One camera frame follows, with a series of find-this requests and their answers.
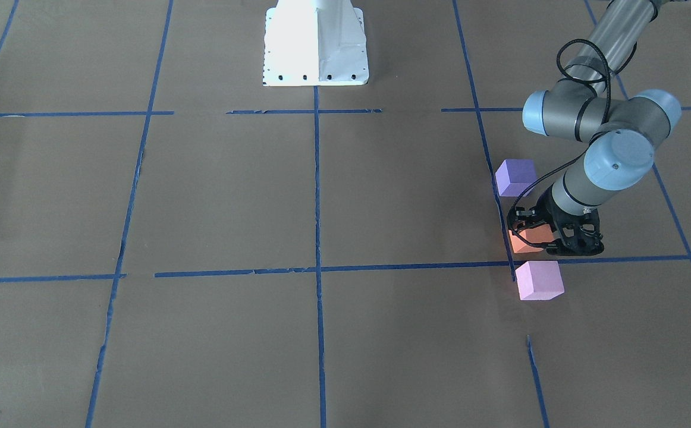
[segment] blue joint cap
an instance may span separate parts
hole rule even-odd
[[[655,149],[647,137],[633,130],[604,134],[584,157],[586,176],[604,190],[627,189],[652,169]]]
[[[681,103],[676,97],[662,89],[643,90],[636,95],[636,97],[647,98],[647,100],[660,106],[666,116],[668,116],[668,122],[671,124],[671,132],[674,131],[676,124],[678,124],[679,119],[681,119]]]
[[[531,133],[546,135],[544,129],[544,97],[546,90],[533,92],[523,106],[523,125]]]

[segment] purple cube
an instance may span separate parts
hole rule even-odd
[[[555,261],[528,261],[514,273],[520,300],[551,300],[565,292],[560,265]]]
[[[519,197],[520,193],[537,179],[536,164],[533,163],[533,160],[505,159],[496,171],[498,195],[500,197]]]

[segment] foam block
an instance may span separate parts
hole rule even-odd
[[[552,228],[549,225],[541,225],[537,228],[526,229],[520,232],[520,236],[527,239],[534,244],[536,242],[551,242],[554,241]],[[515,254],[522,253],[537,253],[543,251],[543,248],[531,247],[524,243],[522,239],[518,238],[512,231],[509,231],[509,242],[512,244],[512,251]]]
[[[537,179],[536,164],[533,163],[533,160],[505,159],[496,170],[498,195],[500,197],[519,197],[520,193]]]
[[[528,261],[514,271],[520,300],[550,300],[565,292],[560,265],[555,261]]]

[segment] floor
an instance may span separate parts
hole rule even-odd
[[[274,3],[0,0],[0,426],[691,426],[691,2],[614,85],[683,119],[552,301],[491,176],[582,151],[519,108],[607,3],[356,0],[370,83],[273,89]]]

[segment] black cable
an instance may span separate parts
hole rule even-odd
[[[574,78],[573,76],[568,74],[568,71],[565,70],[565,67],[563,67],[562,63],[562,57],[563,57],[563,52],[565,52],[565,49],[568,49],[568,47],[577,44],[577,43],[582,43],[585,44],[586,46],[591,47],[593,51],[596,52],[596,55],[599,57],[599,59],[602,62],[602,65],[604,66],[604,75],[602,78],[598,78],[595,80],[582,80],[579,78]],[[604,114],[602,115],[602,124],[606,124],[607,122],[607,117],[610,115],[610,98],[612,98],[612,89],[611,89],[611,84],[610,84],[610,79],[612,79],[612,68],[610,68],[609,63],[607,62],[607,57],[604,57],[604,53],[602,52],[602,49],[599,49],[599,46],[596,46],[593,44],[593,41],[586,40],[586,39],[574,39],[569,41],[568,43],[565,43],[565,46],[560,48],[560,51],[557,52],[557,69],[562,73],[563,76],[565,76],[566,79],[574,81],[576,83],[580,84],[585,84],[585,85],[590,85],[590,84],[595,84],[595,83],[605,83],[605,87],[607,89],[607,102],[604,105]]]
[[[623,68],[625,68],[626,65],[629,64],[629,62],[631,62],[631,59],[633,59],[633,55],[636,54],[636,45],[638,45],[638,43],[633,44],[633,49],[631,49],[631,54],[629,54],[629,57],[626,58],[626,61],[623,63],[623,65],[621,65],[620,68],[618,68],[618,70],[615,70],[615,75],[620,75],[620,71],[623,71]]]

